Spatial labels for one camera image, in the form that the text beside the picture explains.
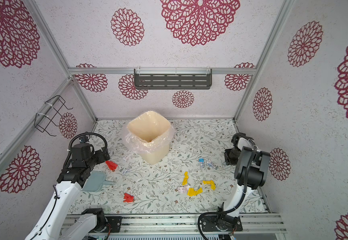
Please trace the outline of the yellow paper scrap tall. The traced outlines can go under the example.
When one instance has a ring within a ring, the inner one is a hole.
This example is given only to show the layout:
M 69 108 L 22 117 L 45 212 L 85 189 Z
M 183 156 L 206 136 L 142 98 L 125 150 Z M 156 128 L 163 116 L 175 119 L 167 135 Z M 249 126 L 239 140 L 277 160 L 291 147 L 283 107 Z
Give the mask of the yellow paper scrap tall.
M 186 186 L 188 184 L 188 179 L 189 179 L 189 174 L 188 174 L 188 172 L 185 172 L 182 186 Z

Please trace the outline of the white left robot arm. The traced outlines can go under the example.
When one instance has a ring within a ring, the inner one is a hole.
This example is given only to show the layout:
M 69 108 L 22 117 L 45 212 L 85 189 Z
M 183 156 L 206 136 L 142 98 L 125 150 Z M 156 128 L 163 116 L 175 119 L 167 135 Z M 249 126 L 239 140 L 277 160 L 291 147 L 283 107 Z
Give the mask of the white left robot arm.
M 102 208 L 87 209 L 68 230 L 60 233 L 68 210 L 96 165 L 110 159 L 108 143 L 98 133 L 85 132 L 73 137 L 68 155 L 53 185 L 53 196 L 39 221 L 26 236 L 28 240 L 81 240 L 90 231 L 102 231 L 107 219 Z

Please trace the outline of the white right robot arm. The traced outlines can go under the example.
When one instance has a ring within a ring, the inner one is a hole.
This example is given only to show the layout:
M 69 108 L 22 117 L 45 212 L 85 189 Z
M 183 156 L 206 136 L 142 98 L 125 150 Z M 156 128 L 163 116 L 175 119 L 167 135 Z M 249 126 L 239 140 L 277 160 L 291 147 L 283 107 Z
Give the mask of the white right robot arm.
M 246 134 L 234 134 L 232 143 L 233 147 L 225 150 L 225 162 L 236 167 L 236 184 L 219 209 L 222 214 L 216 216 L 219 231 L 239 229 L 239 214 L 249 195 L 265 184 L 270 164 L 270 153 L 260 150 L 254 139 Z

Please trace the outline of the pink study paper scrap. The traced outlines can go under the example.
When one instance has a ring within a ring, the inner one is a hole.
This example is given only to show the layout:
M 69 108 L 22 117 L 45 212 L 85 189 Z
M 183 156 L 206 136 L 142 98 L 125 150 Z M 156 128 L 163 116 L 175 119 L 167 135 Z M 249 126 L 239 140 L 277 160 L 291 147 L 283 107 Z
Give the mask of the pink study paper scrap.
M 177 188 L 177 190 L 178 190 L 178 192 L 179 192 L 180 194 L 186 194 L 186 193 L 189 191 L 190 188 L 191 188 L 191 187 L 190 187 L 189 185 L 185 185 L 185 186 L 179 186 L 179 187 Z

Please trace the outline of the grey-green plastic dustpan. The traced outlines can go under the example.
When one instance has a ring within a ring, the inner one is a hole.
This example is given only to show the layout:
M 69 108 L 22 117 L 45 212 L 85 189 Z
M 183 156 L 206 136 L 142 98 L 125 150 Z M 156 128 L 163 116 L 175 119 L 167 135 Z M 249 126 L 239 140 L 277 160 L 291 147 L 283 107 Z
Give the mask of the grey-green plastic dustpan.
M 90 177 L 86 180 L 82 188 L 82 191 L 98 192 L 102 190 L 103 186 L 113 186 L 113 185 L 115 185 L 115 182 L 107 181 L 105 173 L 92 171 Z

